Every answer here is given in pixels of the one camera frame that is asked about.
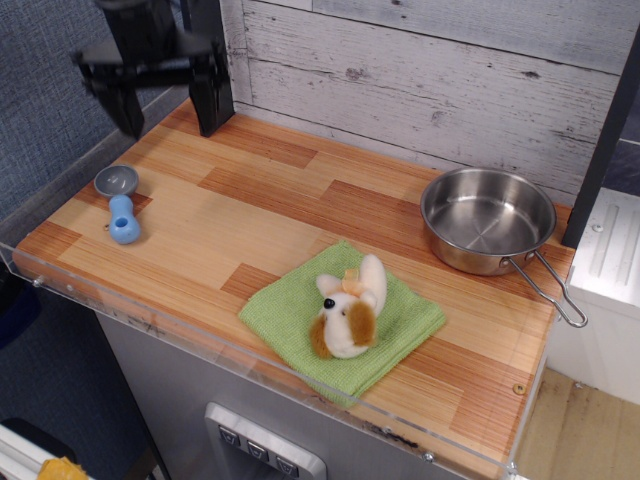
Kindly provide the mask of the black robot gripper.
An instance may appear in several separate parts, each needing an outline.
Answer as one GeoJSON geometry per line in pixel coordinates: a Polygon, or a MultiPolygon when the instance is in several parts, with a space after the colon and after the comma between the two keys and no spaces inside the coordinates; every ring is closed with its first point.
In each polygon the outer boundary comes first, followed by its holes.
{"type": "Polygon", "coordinates": [[[111,38],[72,54],[85,88],[118,129],[139,140],[145,119],[136,90],[189,85],[200,134],[231,118],[231,85],[219,45],[177,27],[168,1],[98,1],[111,38]]]}

